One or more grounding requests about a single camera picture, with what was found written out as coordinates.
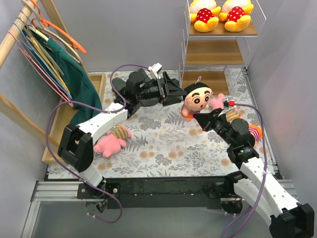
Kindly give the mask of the yellow frog plush small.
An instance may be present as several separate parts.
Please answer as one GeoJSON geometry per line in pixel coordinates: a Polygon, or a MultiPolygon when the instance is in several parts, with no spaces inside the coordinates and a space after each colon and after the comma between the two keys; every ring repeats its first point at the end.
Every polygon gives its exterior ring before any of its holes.
{"type": "Polygon", "coordinates": [[[253,9],[250,0],[227,0],[221,8],[219,19],[224,22],[227,31],[241,32],[249,26],[253,9]]]}

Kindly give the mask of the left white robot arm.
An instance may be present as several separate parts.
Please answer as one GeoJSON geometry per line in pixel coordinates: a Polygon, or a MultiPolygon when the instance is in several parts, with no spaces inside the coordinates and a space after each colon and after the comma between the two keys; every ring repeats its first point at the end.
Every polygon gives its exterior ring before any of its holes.
{"type": "Polygon", "coordinates": [[[67,125],[57,151],[58,156],[76,170],[94,198],[101,198],[106,191],[105,179],[93,166],[93,146],[99,138],[133,116],[140,107],[177,104],[187,94],[179,81],[170,78],[167,72],[159,77],[155,71],[147,74],[142,68],[130,73],[126,81],[115,80],[113,85],[120,90],[106,113],[99,113],[78,125],[67,125]]]}

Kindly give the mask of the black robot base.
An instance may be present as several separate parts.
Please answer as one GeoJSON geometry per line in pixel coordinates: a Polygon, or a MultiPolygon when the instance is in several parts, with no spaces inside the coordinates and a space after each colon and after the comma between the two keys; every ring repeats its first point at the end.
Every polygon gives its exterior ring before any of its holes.
{"type": "Polygon", "coordinates": [[[233,185],[243,175],[211,177],[108,178],[101,189],[112,194],[123,208],[190,208],[222,209],[239,214],[242,196],[233,185]]]}

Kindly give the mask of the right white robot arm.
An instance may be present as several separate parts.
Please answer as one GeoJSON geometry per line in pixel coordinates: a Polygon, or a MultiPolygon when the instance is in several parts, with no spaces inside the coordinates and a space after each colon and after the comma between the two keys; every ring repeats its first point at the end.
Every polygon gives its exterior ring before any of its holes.
{"type": "Polygon", "coordinates": [[[229,174],[224,191],[230,197],[240,196],[269,227],[273,238],[311,238],[314,236],[315,213],[301,204],[267,171],[254,148],[255,138],[244,119],[228,122],[222,110],[195,114],[203,131],[215,131],[228,145],[227,154],[238,171],[229,174]]]}

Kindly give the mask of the black-haired doll striped shirt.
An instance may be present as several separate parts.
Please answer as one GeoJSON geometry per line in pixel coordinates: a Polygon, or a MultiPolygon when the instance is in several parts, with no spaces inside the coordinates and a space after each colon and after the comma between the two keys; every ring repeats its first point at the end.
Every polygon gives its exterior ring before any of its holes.
{"type": "Polygon", "coordinates": [[[213,91],[207,84],[201,82],[201,79],[202,77],[199,76],[195,83],[184,89],[186,95],[183,96],[181,115],[186,122],[194,119],[194,115],[199,114],[201,110],[209,108],[209,100],[213,91]]]}

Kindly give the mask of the yellow frog plush big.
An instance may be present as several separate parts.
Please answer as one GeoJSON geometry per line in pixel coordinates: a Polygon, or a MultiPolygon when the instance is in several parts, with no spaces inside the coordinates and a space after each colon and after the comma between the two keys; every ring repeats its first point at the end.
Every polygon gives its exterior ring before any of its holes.
{"type": "Polygon", "coordinates": [[[189,11],[191,23],[198,32],[211,32],[218,26],[221,7],[215,0],[194,0],[189,11]]]}

